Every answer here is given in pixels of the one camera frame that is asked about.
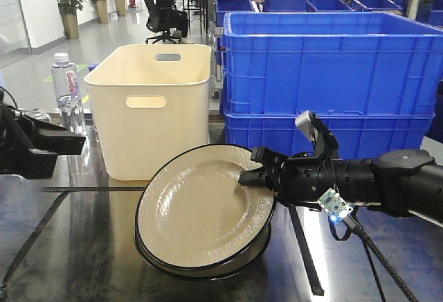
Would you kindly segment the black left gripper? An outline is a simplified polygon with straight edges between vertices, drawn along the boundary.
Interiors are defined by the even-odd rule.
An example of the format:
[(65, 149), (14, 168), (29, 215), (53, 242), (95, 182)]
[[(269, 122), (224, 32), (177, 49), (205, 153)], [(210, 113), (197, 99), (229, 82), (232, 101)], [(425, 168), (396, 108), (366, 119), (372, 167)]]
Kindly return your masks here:
[(79, 155), (85, 136), (1, 105), (1, 174), (49, 179), (60, 155)]

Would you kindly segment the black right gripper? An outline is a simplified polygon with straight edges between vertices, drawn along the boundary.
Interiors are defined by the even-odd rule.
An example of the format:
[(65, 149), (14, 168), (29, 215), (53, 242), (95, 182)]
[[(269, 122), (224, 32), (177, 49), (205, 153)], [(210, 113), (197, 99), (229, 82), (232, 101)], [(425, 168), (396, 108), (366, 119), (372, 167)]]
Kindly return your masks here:
[(243, 186), (268, 187), (279, 203), (290, 206), (318, 208), (318, 199), (336, 185), (341, 162), (325, 154), (288, 157), (267, 147), (254, 147), (251, 161), (264, 167), (239, 174)]

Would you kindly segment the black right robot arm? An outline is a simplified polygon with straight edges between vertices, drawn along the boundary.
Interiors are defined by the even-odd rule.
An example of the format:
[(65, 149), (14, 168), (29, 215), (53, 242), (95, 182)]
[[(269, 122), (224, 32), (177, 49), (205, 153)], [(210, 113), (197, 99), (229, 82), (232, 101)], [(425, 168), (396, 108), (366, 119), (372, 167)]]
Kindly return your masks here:
[(393, 217), (416, 215), (442, 224), (442, 167), (425, 150), (337, 159), (325, 153), (288, 157), (257, 147), (251, 159), (260, 167), (241, 172), (239, 183), (266, 186), (285, 206), (314, 204), (327, 189), (334, 188), (348, 203)]

